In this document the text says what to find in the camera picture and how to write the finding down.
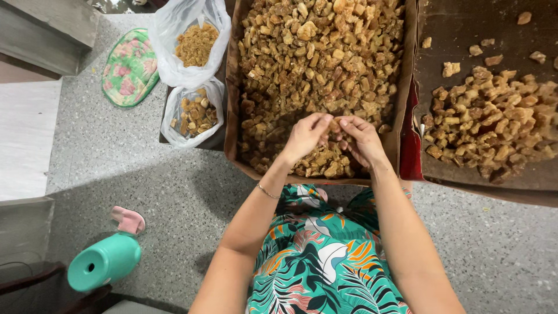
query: teal thermos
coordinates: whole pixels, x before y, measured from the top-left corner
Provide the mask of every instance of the teal thermos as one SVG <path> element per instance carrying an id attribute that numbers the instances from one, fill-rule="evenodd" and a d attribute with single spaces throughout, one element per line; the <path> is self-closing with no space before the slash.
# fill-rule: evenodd
<path id="1" fill-rule="evenodd" d="M 68 267 L 68 282 L 80 292 L 114 283 L 129 274 L 140 257 L 135 236 L 118 232 L 78 254 Z"/>

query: floral dress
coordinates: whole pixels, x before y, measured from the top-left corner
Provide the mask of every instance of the floral dress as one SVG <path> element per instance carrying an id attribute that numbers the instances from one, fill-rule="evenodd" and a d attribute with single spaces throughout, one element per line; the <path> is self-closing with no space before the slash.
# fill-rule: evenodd
<path id="1" fill-rule="evenodd" d="M 256 259 L 246 313 L 410 314 L 389 275 L 374 204 L 368 188 L 341 215 L 313 185 L 286 185 Z M 290 213 L 301 206 L 310 210 Z"/>

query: gold bracelet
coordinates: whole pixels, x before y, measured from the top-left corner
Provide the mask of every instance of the gold bracelet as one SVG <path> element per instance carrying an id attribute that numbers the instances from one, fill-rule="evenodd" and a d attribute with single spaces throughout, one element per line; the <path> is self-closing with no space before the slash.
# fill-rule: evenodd
<path id="1" fill-rule="evenodd" d="M 279 199 L 281 198 L 281 196 L 274 196 L 272 195 L 270 192 L 268 192 L 266 189 L 263 188 L 263 186 L 261 186 L 259 183 L 257 185 L 257 187 L 262 190 L 265 194 L 267 194 L 269 197 L 273 198 L 273 199 Z"/>

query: terrazzo floor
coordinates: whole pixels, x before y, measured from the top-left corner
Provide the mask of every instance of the terrazzo floor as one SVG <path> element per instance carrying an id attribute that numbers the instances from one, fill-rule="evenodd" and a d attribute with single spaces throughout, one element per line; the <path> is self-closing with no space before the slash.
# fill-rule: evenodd
<path id="1" fill-rule="evenodd" d="M 49 260 L 69 264 L 116 230 L 119 205 L 144 216 L 142 260 L 114 291 L 177 312 L 190 307 L 218 241 L 255 181 L 223 153 L 158 143 L 166 87 L 137 107 L 111 105 L 100 78 L 114 42 L 150 15 L 104 15 L 95 49 L 64 78 L 48 174 L 56 200 Z M 323 187 L 346 204 L 358 187 Z M 557 313 L 558 208 L 416 183 L 413 203 L 467 313 Z"/>

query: plastic bag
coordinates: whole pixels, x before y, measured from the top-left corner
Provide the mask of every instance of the plastic bag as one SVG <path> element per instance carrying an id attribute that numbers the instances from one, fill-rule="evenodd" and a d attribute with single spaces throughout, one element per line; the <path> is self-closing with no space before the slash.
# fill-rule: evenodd
<path id="1" fill-rule="evenodd" d="M 217 112 L 217 120 L 219 122 L 214 125 L 209 130 L 195 136 L 191 137 L 189 134 L 186 136 L 180 134 L 176 129 L 180 128 L 182 113 L 182 107 L 180 103 L 183 98 L 188 98 L 189 100 L 194 100 L 196 97 L 200 97 L 200 94 L 196 92 L 197 89 L 204 88 L 207 92 L 207 98 L 209 102 L 215 107 Z M 206 82 L 195 88 L 184 88 L 177 87 L 172 90 L 167 100 L 167 107 L 165 109 L 165 116 L 163 117 L 163 122 L 161 123 L 161 133 L 169 141 L 169 143 L 175 148 L 188 149 L 194 148 L 201 144 L 203 141 L 208 139 L 211 135 L 215 134 L 218 128 L 223 125 L 223 93 L 225 91 L 225 85 L 221 83 L 216 78 L 210 78 Z M 176 124 L 176 129 L 171 127 L 172 119 L 178 119 Z"/>
<path id="2" fill-rule="evenodd" d="M 190 26 L 207 22 L 219 32 L 203 67 L 184 67 L 175 55 L 176 38 Z M 224 0 L 170 0 L 150 21 L 151 46 L 157 55 L 157 69 L 163 83 L 173 87 L 194 88 L 215 75 L 229 43 L 230 17 Z"/>

